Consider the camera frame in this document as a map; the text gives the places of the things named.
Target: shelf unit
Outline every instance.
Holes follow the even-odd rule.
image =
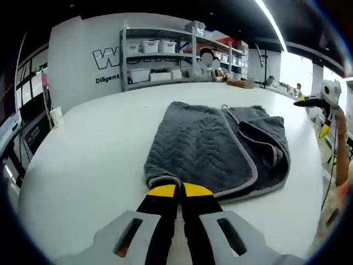
[[[232,64],[232,55],[235,56],[245,56],[245,54],[232,47],[232,43],[229,42],[228,46],[219,43],[218,41],[211,40],[205,37],[197,36],[196,30],[193,28],[193,32],[190,33],[188,31],[175,30],[175,29],[167,29],[167,28],[130,28],[124,25],[123,30],[120,31],[120,75],[121,75],[121,86],[122,91],[129,91],[133,89],[139,89],[148,86],[157,86],[161,84],[169,84],[169,83],[183,83],[183,82],[191,82],[190,78],[182,78],[182,79],[172,79],[166,81],[157,81],[157,82],[141,82],[141,83],[133,83],[128,84],[127,81],[127,61],[128,60],[136,60],[141,58],[156,58],[156,57],[169,57],[176,58],[178,60],[182,60],[185,58],[192,59],[192,67],[196,64],[196,60],[200,57],[196,55],[196,44],[203,44],[205,46],[215,47],[219,50],[225,51],[228,53],[230,62],[222,62],[221,64],[228,66],[229,73],[232,72],[232,67],[239,67],[239,65]],[[135,54],[128,55],[127,54],[127,39],[173,39],[176,41],[176,49],[180,50],[181,41],[188,41],[192,43],[192,53],[191,54],[163,54],[163,53],[155,53],[155,54]]]
[[[160,86],[163,84],[179,84],[179,83],[190,83],[191,78],[182,78],[182,79],[171,79],[171,80],[162,80],[162,81],[146,81],[135,84],[128,85],[129,91],[136,90],[144,87]]]

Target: quilted pattern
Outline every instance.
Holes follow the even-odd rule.
[[[282,187],[289,172],[283,118],[260,106],[216,109],[173,102],[145,163],[146,183],[174,177],[243,199]]]

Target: ceiling light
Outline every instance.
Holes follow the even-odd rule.
[[[287,46],[285,44],[285,40],[282,37],[282,34],[280,32],[279,27],[277,26],[273,16],[271,15],[270,11],[267,9],[267,7],[265,6],[264,2],[262,0],[255,0],[255,2],[258,4],[258,6],[261,8],[261,10],[265,13],[267,19],[270,21],[273,29],[275,30],[277,37],[280,40],[280,43],[282,45],[283,51],[288,52],[287,50]]]

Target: window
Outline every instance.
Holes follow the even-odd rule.
[[[313,82],[313,62],[305,57],[282,52],[280,82],[296,88],[297,83],[302,85],[304,95],[311,94]]]
[[[337,80],[341,84],[341,89],[342,93],[340,96],[340,100],[338,102],[338,105],[342,108],[344,111],[344,114],[346,114],[346,107],[347,107],[347,83],[343,80],[342,77],[337,75],[334,71],[331,71],[327,67],[324,67],[324,79],[325,80]]]
[[[48,49],[47,47],[42,49],[44,50],[28,59],[28,62],[18,70],[16,91],[18,109],[42,93],[42,74],[36,71],[38,67],[41,67],[43,72],[47,73]]]

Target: black ceiling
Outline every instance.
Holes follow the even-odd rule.
[[[340,65],[343,60],[333,44],[318,14],[307,4],[309,0],[263,0],[277,22],[286,41],[301,44],[327,55]],[[280,51],[278,38],[264,13],[254,0],[189,0],[185,2],[155,0],[155,1],[119,1],[81,3],[78,1],[30,2],[11,7],[6,10],[6,19],[1,21],[2,45],[0,54],[1,68],[14,65],[23,34],[28,30],[28,36],[23,47],[22,58],[44,43],[49,42],[51,28],[62,21],[80,15],[82,19],[125,12],[144,12],[172,15],[188,20],[198,20],[229,36],[243,39],[250,47],[256,42],[261,49]],[[328,38],[329,50],[319,46],[322,35]],[[338,74],[342,70],[327,60],[308,51],[288,48],[290,52],[301,54],[315,63],[327,65]]]

